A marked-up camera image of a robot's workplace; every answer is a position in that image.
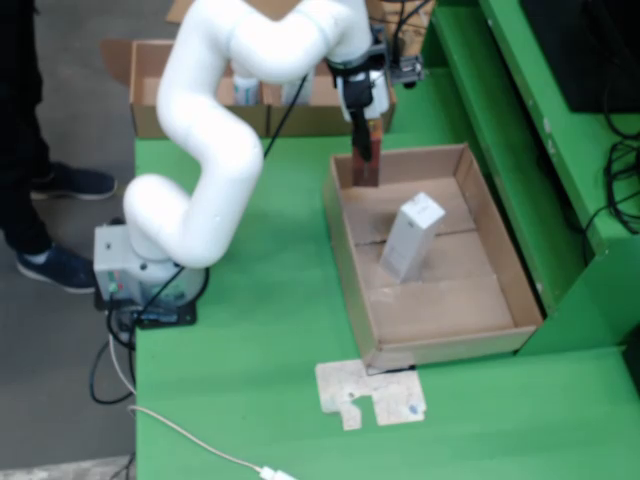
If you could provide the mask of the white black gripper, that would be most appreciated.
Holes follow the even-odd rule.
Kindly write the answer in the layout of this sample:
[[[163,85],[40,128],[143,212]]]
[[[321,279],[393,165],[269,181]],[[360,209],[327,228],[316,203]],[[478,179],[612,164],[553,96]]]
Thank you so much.
[[[384,70],[369,70],[335,79],[340,107],[352,123],[352,146],[363,162],[372,159],[368,120],[382,118],[391,110],[391,93]]]

